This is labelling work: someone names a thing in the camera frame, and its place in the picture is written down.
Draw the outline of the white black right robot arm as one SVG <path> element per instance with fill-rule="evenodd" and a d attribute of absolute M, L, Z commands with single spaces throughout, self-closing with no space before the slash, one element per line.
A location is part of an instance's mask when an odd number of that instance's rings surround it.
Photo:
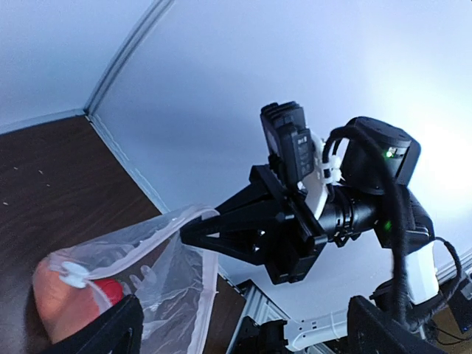
<path fill-rule="evenodd" d="M 420 144 L 403 130 L 356 117 L 327 140 L 310 132 L 296 103 L 260 113 L 268 163 L 252 167 L 249 185 L 194 217 L 183 243 L 264 266 L 275 285 L 302 281 L 328 243 L 339 247 L 373 231 L 393 256 L 392 279 L 370 298 L 349 302 L 346 337 L 352 353 L 436 353 L 419 337 L 462 281 L 462 265 L 440 289 L 428 213 L 408 185 Z"/>

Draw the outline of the aluminium front rail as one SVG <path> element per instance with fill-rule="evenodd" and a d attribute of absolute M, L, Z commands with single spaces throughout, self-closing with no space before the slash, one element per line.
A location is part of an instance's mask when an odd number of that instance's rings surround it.
<path fill-rule="evenodd" d="M 252 281 L 235 285 L 220 269 L 204 352 L 227 353 L 245 316 L 258 324 L 289 318 Z"/>

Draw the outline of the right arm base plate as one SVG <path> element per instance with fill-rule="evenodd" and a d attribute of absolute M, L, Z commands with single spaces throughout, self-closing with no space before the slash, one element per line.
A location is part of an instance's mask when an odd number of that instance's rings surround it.
<path fill-rule="evenodd" d="M 291 353 L 287 348 L 288 340 L 284 336 L 284 326 L 287 323 L 287 320 L 278 319 L 264 324 L 257 324 L 251 317 L 245 316 L 229 353 Z"/>

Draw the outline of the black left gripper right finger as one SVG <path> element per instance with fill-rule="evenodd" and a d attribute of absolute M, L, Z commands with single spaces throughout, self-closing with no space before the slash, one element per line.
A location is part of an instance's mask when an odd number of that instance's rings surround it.
<path fill-rule="evenodd" d="M 350 299 L 347 338 L 351 353 L 435 354 L 443 351 L 401 327 L 362 296 Z"/>

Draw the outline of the clear zip top bag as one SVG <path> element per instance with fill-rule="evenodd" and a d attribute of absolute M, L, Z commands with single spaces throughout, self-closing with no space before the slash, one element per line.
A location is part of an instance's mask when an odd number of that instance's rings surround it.
<path fill-rule="evenodd" d="M 190 221 L 211 218 L 204 205 L 127 226 L 48 254 L 49 268 L 76 288 L 112 278 L 124 296 L 139 299 L 144 314 L 143 353 L 202 353 L 218 278 L 218 256 L 182 243 Z"/>

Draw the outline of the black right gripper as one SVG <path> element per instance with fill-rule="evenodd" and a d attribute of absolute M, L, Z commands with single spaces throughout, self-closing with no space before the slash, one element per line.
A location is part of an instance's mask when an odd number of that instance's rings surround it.
<path fill-rule="evenodd" d="M 328 242 L 326 232 L 305 194 L 285 187 L 267 164 L 254 165 L 249 180 L 216 208 L 219 216 L 184 226 L 182 242 L 265 265 L 274 284 L 302 281 Z"/>

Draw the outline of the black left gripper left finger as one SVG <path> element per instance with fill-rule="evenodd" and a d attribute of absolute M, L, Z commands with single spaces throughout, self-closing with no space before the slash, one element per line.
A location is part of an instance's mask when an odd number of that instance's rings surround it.
<path fill-rule="evenodd" d="M 142 332 L 142 306 L 136 296 L 127 295 L 82 330 L 44 350 L 44 354 L 139 354 Z"/>

